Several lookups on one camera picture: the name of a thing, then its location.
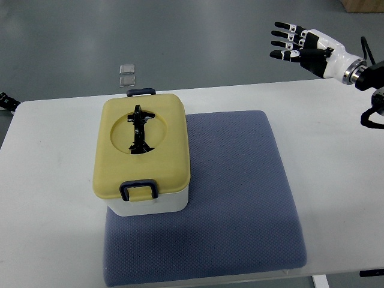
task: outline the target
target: concrete floor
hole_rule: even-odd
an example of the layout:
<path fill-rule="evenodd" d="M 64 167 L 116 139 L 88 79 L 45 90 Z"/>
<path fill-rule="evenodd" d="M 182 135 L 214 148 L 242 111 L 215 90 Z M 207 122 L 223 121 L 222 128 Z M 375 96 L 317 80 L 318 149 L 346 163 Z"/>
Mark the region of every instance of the concrete floor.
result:
<path fill-rule="evenodd" d="M 0 0 L 0 90 L 20 101 L 120 94 L 121 64 L 136 65 L 135 88 L 158 91 L 315 79 L 269 57 L 275 21 L 320 30 L 356 55 L 364 35 L 384 58 L 384 14 L 347 14 L 339 0 Z M 0 145 L 11 119 L 0 111 Z M 358 272 L 328 279 L 332 288 L 384 286 Z M 293 278 L 219 287 L 314 286 Z"/>

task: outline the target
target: storage box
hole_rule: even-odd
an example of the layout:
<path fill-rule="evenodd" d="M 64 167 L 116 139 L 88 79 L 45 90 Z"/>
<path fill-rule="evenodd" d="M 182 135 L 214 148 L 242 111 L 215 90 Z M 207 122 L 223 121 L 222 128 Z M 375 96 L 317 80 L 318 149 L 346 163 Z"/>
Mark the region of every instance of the storage box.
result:
<path fill-rule="evenodd" d="M 116 98 L 103 107 L 93 189 L 119 216 L 175 212 L 188 203 L 184 106 L 173 94 Z"/>
<path fill-rule="evenodd" d="M 383 0 L 340 0 L 348 13 L 384 13 Z"/>

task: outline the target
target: gray mat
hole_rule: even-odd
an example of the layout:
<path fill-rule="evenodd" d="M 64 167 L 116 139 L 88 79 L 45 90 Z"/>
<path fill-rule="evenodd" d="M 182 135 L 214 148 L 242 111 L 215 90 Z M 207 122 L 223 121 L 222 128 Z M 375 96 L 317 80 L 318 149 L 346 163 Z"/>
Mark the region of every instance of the gray mat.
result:
<path fill-rule="evenodd" d="M 187 115 L 189 202 L 180 212 L 119 217 L 108 209 L 108 286 L 293 269 L 307 254 L 266 115 Z"/>

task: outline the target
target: robot finger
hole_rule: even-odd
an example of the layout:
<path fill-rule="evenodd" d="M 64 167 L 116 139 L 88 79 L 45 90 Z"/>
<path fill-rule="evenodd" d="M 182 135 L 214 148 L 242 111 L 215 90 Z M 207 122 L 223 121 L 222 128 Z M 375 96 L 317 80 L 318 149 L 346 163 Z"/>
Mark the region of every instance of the robot finger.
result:
<path fill-rule="evenodd" d="M 273 36 L 281 37 L 288 39 L 289 41 L 292 41 L 296 44 L 299 44 L 300 46 L 304 45 L 305 38 L 300 37 L 297 34 L 294 33 L 286 33 L 286 32 L 281 32 L 281 31 L 272 31 L 271 32 Z"/>
<path fill-rule="evenodd" d="M 296 43 L 290 43 L 290 42 L 282 42 L 282 41 L 271 41 L 271 44 L 273 46 L 283 47 L 287 50 L 298 50 L 302 48 L 300 45 Z"/>
<path fill-rule="evenodd" d="M 323 62 L 330 57 L 332 50 L 323 49 L 302 49 L 292 51 L 274 50 L 269 55 L 272 58 L 281 59 L 290 62 Z"/>
<path fill-rule="evenodd" d="M 296 33 L 296 34 L 298 34 L 298 35 L 300 35 L 301 37 L 304 37 L 304 38 L 307 35 L 307 31 L 308 31 L 308 29 L 303 28 L 301 26 L 294 25 L 294 24 L 283 23 L 283 22 L 275 22 L 275 26 L 278 27 L 278 28 L 287 29 L 287 30 L 289 30 L 289 32 Z"/>

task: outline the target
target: box handle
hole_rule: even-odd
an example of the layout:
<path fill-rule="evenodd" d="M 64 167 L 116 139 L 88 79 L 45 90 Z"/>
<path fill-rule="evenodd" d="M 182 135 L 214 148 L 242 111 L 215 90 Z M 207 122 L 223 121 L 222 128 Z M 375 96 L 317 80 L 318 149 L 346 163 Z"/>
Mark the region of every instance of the box handle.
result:
<path fill-rule="evenodd" d="M 152 190 L 152 198 L 158 198 L 158 189 L 156 181 L 153 179 L 144 179 L 144 180 L 135 180 L 135 181 L 126 181 L 120 185 L 121 197 L 124 201 L 130 200 L 130 195 L 128 193 L 128 188 L 144 187 L 150 186 Z"/>
<path fill-rule="evenodd" d="M 156 90 L 153 88 L 143 88 L 143 89 L 130 89 L 127 91 L 128 97 L 132 97 L 135 95 L 145 95 L 145 94 L 155 95 Z"/>

